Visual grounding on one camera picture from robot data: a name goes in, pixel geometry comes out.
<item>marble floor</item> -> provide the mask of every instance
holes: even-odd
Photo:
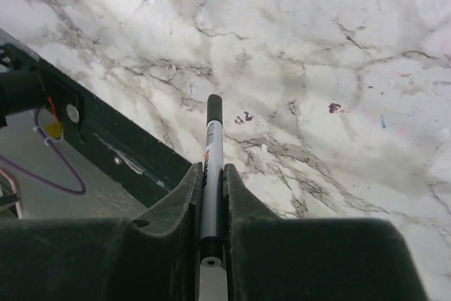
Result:
[[[451,0],[0,0],[0,28],[281,216],[372,216],[451,295]]]

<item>screw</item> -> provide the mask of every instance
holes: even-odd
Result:
[[[68,117],[70,119],[70,121],[72,121],[73,123],[79,123],[80,122],[80,114],[78,113],[77,109],[75,108],[75,106],[69,104],[66,106],[66,112],[68,114]]]

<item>silver pen barrel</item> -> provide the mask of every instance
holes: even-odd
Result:
[[[223,260],[223,101],[212,94],[207,102],[204,189],[200,219],[200,262],[220,266]]]

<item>black plastic part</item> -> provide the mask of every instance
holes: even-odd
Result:
[[[150,207],[158,202],[182,180],[191,166],[189,161],[44,59],[37,61],[12,44],[1,48],[14,70],[39,72],[47,95],[52,98],[63,123],[65,141],[122,184],[144,206]],[[78,110],[79,123],[69,119],[66,113],[68,104]],[[118,152],[133,162],[142,174],[137,174],[124,161],[115,164],[113,159]]]
[[[210,121],[223,123],[223,100],[216,94],[211,94],[206,102],[206,124]]]
[[[0,197],[0,211],[10,209],[12,206],[14,206],[14,204],[19,202],[19,200],[20,200],[19,194],[17,193],[4,195],[3,197]]]
[[[202,164],[138,219],[0,222],[0,300],[199,298]]]
[[[427,301],[395,227],[375,219],[284,220],[225,166],[228,299]]]
[[[203,238],[200,246],[200,262],[206,257],[216,257],[223,261],[223,242],[221,239],[210,237]]]
[[[9,203],[7,201],[4,200],[4,205],[3,208],[0,208],[1,210],[4,210],[4,207],[9,205],[8,210],[16,217],[18,218],[18,212],[16,209],[16,202],[20,201],[20,196],[17,193],[13,192],[13,188],[11,187],[11,184],[9,183],[9,181],[3,177],[0,176],[0,188],[1,188],[1,192],[3,193],[3,197],[5,196],[9,196],[9,199],[11,199],[9,201]]]
[[[45,103],[38,72],[16,70],[0,75],[0,116],[37,109]]]

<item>purple wire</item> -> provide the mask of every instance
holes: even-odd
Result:
[[[20,167],[19,165],[13,163],[12,161],[8,160],[4,156],[0,155],[0,162],[4,162],[8,166],[14,168],[17,172],[23,174],[24,176],[28,176],[29,178],[37,181],[38,183],[41,183],[43,185],[49,186],[51,188],[54,188],[55,190],[60,190],[61,192],[65,192],[72,195],[84,195],[86,193],[86,186],[83,183],[82,179],[79,177],[77,172],[75,172],[75,169],[69,164],[69,161],[66,160],[64,155],[56,148],[54,143],[47,138],[42,128],[39,126],[39,123],[37,121],[37,118],[39,116],[39,110],[36,110],[33,112],[33,123],[36,127],[37,132],[39,133],[40,137],[46,142],[46,144],[54,151],[54,153],[57,155],[57,157],[66,165],[68,170],[72,173],[74,178],[77,180],[79,186],[81,187],[81,190],[70,190],[69,188],[63,187],[61,185],[58,185],[56,183],[53,183],[51,181],[48,181],[47,179],[41,178],[40,176],[37,176],[34,173],[31,173],[24,169],[23,167]]]

